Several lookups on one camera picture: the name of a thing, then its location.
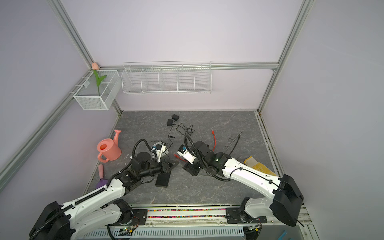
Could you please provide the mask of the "black network switch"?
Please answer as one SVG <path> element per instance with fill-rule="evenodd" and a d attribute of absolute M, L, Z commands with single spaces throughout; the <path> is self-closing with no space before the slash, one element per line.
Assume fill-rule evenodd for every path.
<path fill-rule="evenodd" d="M 171 177 L 171 172 L 159 174 L 157 176 L 155 186 L 160 188 L 167 188 L 169 185 L 170 177 Z"/>

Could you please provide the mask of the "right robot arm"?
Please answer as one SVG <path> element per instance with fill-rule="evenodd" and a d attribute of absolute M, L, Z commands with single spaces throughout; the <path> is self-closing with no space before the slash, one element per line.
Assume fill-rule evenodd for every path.
<path fill-rule="evenodd" d="M 304 196 L 291 176 L 278 177 L 262 173 L 237 161 L 229 154 L 214 153 L 201 141 L 191 147 L 181 145 L 178 155 L 187 161 L 183 168 L 192 176 L 197 176 L 204 170 L 217 180 L 237 181 L 264 196 L 260 200 L 250 197 L 243 199 L 238 209 L 241 222 L 273 216 L 287 226 L 297 225 Z"/>

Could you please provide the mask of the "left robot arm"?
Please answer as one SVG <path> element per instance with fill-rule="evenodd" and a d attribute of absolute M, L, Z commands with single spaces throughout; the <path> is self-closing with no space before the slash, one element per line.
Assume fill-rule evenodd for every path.
<path fill-rule="evenodd" d="M 98 228 L 113 224 L 130 226 L 142 224 L 146 215 L 136 213 L 122 198 L 144 183 L 147 177 L 164 177 L 178 162 L 162 157 L 157 147 L 148 152 L 132 152 L 131 161 L 105 184 L 75 200 L 48 204 L 32 230 L 31 240 L 75 240 Z"/>

